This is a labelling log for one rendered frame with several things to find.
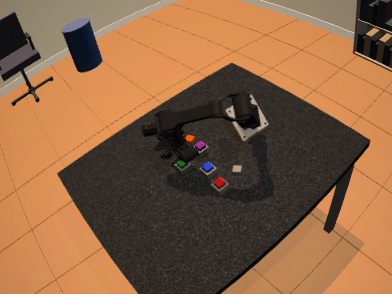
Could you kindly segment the green button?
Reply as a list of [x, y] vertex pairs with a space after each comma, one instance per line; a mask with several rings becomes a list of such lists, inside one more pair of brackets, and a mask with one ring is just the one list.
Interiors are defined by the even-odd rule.
[[179, 160], [174, 165], [175, 169], [182, 175], [186, 174], [188, 171], [192, 169], [192, 165], [190, 163], [184, 163], [183, 161]]

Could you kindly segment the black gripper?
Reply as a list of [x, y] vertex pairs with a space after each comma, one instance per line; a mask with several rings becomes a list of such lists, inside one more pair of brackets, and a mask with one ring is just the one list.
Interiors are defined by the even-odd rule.
[[[176, 152], [173, 152], [179, 160], [183, 161], [184, 163], [189, 163], [193, 159], [195, 159], [197, 156], [199, 156], [199, 151], [193, 147], [193, 146], [188, 146], [186, 144], [186, 139], [183, 137], [184, 131], [181, 129], [180, 132], [176, 135], [168, 135], [166, 136], [167, 139], [171, 142], [174, 143], [175, 147], [177, 148]], [[162, 141], [164, 137], [157, 136], [157, 139], [159, 141]]]

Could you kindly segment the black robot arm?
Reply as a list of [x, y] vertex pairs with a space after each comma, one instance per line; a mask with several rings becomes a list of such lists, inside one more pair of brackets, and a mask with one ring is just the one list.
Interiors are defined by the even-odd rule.
[[[222, 103], [227, 97], [232, 98], [234, 117], [223, 113]], [[156, 118], [141, 122], [141, 130], [144, 137], [157, 135], [164, 137], [155, 147], [154, 151], [164, 160], [173, 156], [177, 148], [166, 136], [176, 135], [185, 124], [208, 119], [224, 118], [237, 124], [246, 130], [261, 127], [258, 106], [251, 104], [250, 95], [245, 92], [233, 92], [227, 94], [222, 100], [211, 101], [209, 104], [192, 107], [182, 111], [165, 109], [157, 114]]]

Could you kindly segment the red button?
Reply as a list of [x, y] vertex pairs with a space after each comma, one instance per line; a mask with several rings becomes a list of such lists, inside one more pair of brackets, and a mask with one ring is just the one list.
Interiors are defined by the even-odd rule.
[[222, 195], [229, 188], [230, 184], [228, 184], [221, 177], [217, 179], [215, 182], [211, 184], [211, 189], [217, 192], [219, 195]]

